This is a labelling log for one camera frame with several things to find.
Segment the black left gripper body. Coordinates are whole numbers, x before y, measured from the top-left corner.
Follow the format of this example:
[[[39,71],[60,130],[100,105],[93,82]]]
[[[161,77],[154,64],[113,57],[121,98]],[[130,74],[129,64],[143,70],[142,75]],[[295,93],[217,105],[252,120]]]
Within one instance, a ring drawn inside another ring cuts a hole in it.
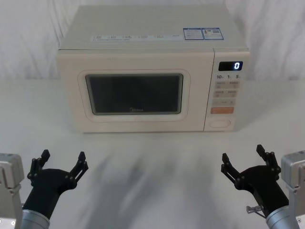
[[[76,188],[76,173],[60,169],[43,169],[29,172],[32,190],[23,205],[24,210],[38,212],[50,219],[61,194]]]

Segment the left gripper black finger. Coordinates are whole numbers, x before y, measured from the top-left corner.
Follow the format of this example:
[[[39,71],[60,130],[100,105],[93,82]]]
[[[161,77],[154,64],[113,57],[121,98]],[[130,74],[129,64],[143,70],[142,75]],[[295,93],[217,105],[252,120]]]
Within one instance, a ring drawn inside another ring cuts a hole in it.
[[[45,163],[49,160],[50,153],[48,149],[45,149],[39,158],[33,158],[31,161],[30,171],[27,174],[27,178],[30,181],[33,181],[37,176],[38,173],[42,171]]]
[[[65,177],[65,189],[71,190],[77,187],[78,181],[89,169],[86,156],[83,151],[80,152],[76,165]]]

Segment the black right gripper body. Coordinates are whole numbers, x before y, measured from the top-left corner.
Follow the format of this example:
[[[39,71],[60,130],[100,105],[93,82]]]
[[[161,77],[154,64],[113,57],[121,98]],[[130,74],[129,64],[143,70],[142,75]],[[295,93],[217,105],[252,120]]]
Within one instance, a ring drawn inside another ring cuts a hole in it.
[[[255,166],[240,173],[240,190],[250,192],[263,211],[274,211],[288,206],[289,201],[277,183],[279,166]]]

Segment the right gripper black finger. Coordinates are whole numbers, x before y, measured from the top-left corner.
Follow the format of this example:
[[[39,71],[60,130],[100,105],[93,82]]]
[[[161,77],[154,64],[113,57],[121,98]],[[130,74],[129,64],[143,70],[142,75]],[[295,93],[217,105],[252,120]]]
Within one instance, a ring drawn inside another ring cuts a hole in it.
[[[222,154],[221,172],[234,184],[237,190],[245,190],[244,172],[238,172],[231,164],[226,153]]]
[[[278,162],[275,157],[274,152],[266,152],[262,145],[257,145],[256,151],[258,155],[263,159],[268,170],[271,172],[274,180],[277,181],[279,179],[279,174],[281,173],[281,168],[278,165]]]

